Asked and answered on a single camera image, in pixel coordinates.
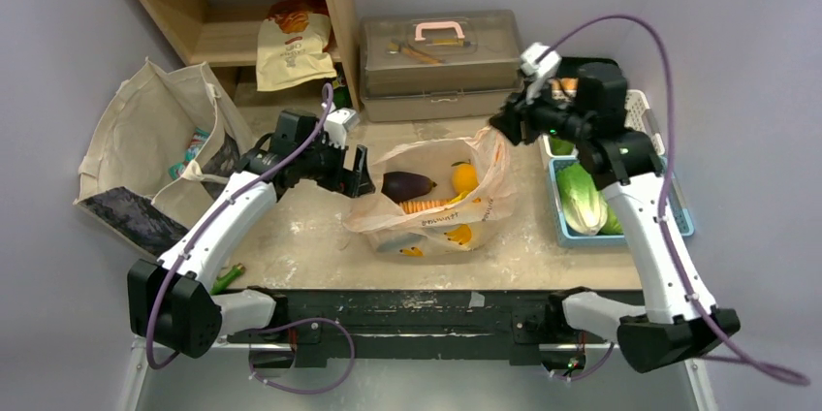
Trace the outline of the translucent banana print plastic bag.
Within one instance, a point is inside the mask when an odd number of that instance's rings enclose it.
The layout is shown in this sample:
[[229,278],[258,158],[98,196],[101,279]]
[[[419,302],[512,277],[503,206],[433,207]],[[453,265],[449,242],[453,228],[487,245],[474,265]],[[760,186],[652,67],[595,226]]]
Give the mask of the translucent banana print plastic bag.
[[381,191],[355,199],[346,230],[390,256],[439,256],[471,251],[495,237],[515,213],[517,185],[511,145],[486,127],[473,137],[401,144],[369,165],[380,188],[394,172],[437,184],[396,203]]

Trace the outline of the napa cabbage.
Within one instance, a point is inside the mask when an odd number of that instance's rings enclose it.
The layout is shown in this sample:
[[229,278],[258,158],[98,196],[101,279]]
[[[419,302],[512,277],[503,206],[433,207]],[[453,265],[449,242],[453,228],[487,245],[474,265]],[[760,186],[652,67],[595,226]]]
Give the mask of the napa cabbage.
[[568,227],[584,236],[595,236],[605,226],[607,205],[590,174],[574,163],[556,174],[561,209]]

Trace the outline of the beige canvas tote bag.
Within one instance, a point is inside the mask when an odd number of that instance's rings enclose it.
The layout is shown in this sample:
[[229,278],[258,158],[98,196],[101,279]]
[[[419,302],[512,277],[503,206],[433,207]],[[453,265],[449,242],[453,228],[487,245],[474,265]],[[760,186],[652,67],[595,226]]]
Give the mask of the beige canvas tote bag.
[[[210,132],[178,179],[195,129]],[[166,72],[151,61],[121,83],[79,165],[75,206],[158,257],[183,238],[222,193],[256,141],[206,63]]]

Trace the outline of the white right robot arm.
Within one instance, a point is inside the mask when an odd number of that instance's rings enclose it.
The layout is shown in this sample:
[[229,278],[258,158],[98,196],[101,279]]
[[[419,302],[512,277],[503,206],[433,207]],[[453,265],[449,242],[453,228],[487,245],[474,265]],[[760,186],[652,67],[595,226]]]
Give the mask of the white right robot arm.
[[544,326],[558,340],[591,332],[618,345],[645,373],[707,354],[740,327],[737,312],[717,306],[667,218],[665,184],[673,160],[650,137],[626,126],[628,81],[619,67],[579,68],[573,99],[553,96],[554,62],[523,62],[524,88],[507,99],[490,126],[512,144],[543,135],[571,142],[598,194],[614,211],[640,276],[644,305],[609,300],[585,287],[550,295]]

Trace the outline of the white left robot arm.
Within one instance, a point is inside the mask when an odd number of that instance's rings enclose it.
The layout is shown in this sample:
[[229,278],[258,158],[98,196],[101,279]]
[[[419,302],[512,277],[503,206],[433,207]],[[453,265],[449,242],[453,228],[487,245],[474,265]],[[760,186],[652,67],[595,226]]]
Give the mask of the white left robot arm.
[[360,116],[332,108],[322,116],[284,110],[272,132],[240,157],[222,193],[192,229],[156,261],[127,274],[132,333],[198,358],[220,337],[253,331],[266,342],[283,338],[289,316],[260,290],[214,295],[219,272],[258,220],[302,180],[348,198],[375,192],[367,149],[346,169],[348,134]]

